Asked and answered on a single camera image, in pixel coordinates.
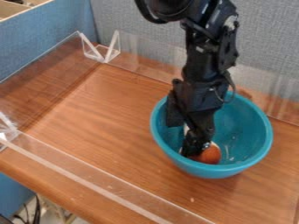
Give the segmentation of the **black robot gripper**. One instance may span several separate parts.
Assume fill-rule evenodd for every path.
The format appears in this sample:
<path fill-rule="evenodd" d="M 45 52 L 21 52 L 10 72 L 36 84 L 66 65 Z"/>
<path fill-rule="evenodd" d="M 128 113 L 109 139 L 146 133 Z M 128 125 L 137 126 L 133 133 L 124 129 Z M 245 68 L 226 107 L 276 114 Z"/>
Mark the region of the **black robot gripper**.
<path fill-rule="evenodd" d="M 178 153 L 186 158 L 198 156 L 212 146 L 212 141 L 204 141 L 192 129 L 213 131 L 213 114 L 233 99 L 230 96 L 225 100 L 229 87 L 236 89 L 228 71 L 208 82 L 172 80 L 165 105 L 165 124 L 168 127 L 182 126 Z"/>

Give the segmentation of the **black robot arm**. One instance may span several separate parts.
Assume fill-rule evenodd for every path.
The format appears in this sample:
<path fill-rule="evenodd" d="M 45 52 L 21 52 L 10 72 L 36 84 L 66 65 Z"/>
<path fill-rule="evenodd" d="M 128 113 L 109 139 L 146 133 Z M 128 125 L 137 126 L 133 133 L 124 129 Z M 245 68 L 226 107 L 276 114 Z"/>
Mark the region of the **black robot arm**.
<path fill-rule="evenodd" d="M 165 123 L 188 127 L 180 153 L 194 157 L 210 147 L 213 115 L 234 87 L 229 68 L 238 57 L 237 7 L 230 0 L 134 0 L 134 4 L 146 21 L 178 22 L 185 31 L 186 60 L 181 78 L 172 80 Z"/>

